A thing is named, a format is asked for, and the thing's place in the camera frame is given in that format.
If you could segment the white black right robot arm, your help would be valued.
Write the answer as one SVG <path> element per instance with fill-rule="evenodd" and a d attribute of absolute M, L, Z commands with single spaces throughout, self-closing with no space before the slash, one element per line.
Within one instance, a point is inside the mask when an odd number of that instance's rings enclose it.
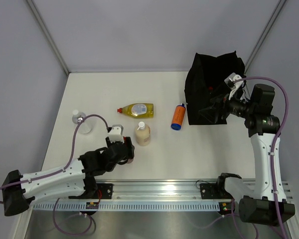
<path fill-rule="evenodd" d="M 251 190 L 242 178 L 222 173 L 215 183 L 201 183 L 202 199 L 233 199 L 239 204 L 239 217 L 246 223 L 277 227 L 295 215 L 295 206 L 287 202 L 280 165 L 280 120 L 271 114 L 275 89 L 256 84 L 249 101 L 239 99 L 239 90 L 211 99 L 211 106 L 199 111 L 210 123 L 232 114 L 244 118 L 255 159 L 255 187 Z"/>

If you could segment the cream lotion pump bottle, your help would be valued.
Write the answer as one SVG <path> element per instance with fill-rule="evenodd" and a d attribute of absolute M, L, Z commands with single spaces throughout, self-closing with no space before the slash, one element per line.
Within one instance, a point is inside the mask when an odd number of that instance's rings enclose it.
<path fill-rule="evenodd" d="M 136 142 L 140 146 L 147 146 L 150 143 L 150 127 L 143 121 L 140 121 L 135 127 Z"/>

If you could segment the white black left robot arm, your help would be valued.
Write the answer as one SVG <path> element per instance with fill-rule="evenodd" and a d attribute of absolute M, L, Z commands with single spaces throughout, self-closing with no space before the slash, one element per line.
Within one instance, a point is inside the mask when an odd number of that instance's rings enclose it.
<path fill-rule="evenodd" d="M 4 215 L 15 216 L 35 204 L 58 198 L 93 198 L 98 192 L 95 177 L 113 171 L 116 165 L 124 165 L 135 156 L 130 137 L 116 142 L 107 137 L 106 143 L 105 147 L 72 160 L 67 168 L 30 174 L 21 174 L 19 170 L 9 172 L 1 190 Z"/>

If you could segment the black canvas bag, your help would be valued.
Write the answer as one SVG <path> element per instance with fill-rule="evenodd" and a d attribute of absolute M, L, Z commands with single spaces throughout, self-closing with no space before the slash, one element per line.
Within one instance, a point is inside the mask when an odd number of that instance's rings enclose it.
<path fill-rule="evenodd" d="M 222 125 L 227 123 L 201 123 L 198 111 L 212 106 L 210 94 L 219 86 L 226 86 L 224 80 L 232 73 L 245 76 L 245 64 L 236 51 L 220 56 L 196 53 L 185 80 L 185 101 L 189 125 Z"/>

